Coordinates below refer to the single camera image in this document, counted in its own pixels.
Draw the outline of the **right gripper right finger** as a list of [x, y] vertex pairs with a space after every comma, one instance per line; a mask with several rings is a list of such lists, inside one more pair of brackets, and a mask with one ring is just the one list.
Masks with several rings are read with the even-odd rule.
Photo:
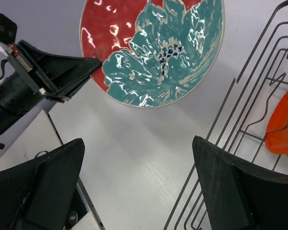
[[288, 230], [288, 175], [234, 156], [199, 136], [192, 150], [212, 229]]

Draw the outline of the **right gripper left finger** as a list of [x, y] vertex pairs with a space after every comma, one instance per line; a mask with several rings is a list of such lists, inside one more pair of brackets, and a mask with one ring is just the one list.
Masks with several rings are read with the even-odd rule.
[[0, 230], [62, 230], [83, 159], [77, 138], [0, 171]]

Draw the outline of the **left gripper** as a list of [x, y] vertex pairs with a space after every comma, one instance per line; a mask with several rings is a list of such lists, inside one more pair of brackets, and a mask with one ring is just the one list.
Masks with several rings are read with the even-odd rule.
[[70, 57], [41, 51], [21, 40], [8, 45], [15, 71], [0, 84], [0, 115], [25, 115], [41, 100], [64, 102], [73, 97], [102, 66], [92, 57]]

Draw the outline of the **orange plate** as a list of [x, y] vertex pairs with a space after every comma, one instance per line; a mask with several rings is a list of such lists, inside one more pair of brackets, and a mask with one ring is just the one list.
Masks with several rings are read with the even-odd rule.
[[288, 156], [288, 91], [276, 106], [266, 133], [267, 149], [273, 154]]

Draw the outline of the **red and teal plate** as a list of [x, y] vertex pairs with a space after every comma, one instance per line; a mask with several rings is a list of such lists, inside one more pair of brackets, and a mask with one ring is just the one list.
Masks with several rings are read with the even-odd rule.
[[132, 107], [157, 108], [191, 93], [223, 42], [222, 0], [88, 0], [80, 22], [84, 57], [102, 66], [97, 87]]

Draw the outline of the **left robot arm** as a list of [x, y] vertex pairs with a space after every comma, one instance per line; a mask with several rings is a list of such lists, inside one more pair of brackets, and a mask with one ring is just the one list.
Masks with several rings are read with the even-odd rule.
[[54, 55], [24, 40], [9, 44], [6, 52], [1, 66], [9, 62], [15, 71], [0, 84], [0, 135], [43, 99], [69, 101], [102, 66], [97, 58]]

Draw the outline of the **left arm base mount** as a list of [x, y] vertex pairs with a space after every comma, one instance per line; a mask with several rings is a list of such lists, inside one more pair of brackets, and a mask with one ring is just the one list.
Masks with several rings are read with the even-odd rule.
[[84, 202], [76, 189], [72, 197], [68, 216], [65, 220], [64, 230], [70, 230], [86, 215], [87, 212]]

